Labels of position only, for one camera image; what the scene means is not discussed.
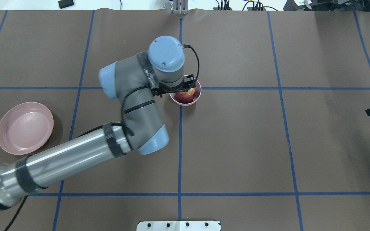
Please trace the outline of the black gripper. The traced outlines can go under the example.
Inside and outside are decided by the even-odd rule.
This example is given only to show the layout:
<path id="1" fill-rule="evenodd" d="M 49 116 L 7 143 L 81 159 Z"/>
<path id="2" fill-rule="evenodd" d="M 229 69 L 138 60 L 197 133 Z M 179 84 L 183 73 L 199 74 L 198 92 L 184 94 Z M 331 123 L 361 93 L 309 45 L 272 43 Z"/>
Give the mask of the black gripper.
<path id="1" fill-rule="evenodd" d="M 151 89 L 152 96 L 162 97 L 167 93 L 186 92 L 196 83 L 196 77 L 191 75 L 182 75 L 175 83 L 160 82 L 157 88 Z"/>

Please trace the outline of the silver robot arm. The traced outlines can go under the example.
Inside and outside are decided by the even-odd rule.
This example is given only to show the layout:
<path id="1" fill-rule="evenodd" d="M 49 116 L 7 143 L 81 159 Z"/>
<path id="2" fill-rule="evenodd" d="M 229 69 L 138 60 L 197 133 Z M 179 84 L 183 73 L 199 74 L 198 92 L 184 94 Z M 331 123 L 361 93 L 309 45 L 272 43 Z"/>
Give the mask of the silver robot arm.
<path id="1" fill-rule="evenodd" d="M 154 96 L 186 92 L 196 85 L 198 76 L 183 75 L 186 48 L 192 46 L 172 36 L 160 36 L 147 51 L 100 69 L 104 93 L 121 103 L 120 121 L 103 124 L 13 164 L 0 164 L 0 212 L 30 194 L 133 150 L 147 155 L 164 148 L 169 135 Z"/>

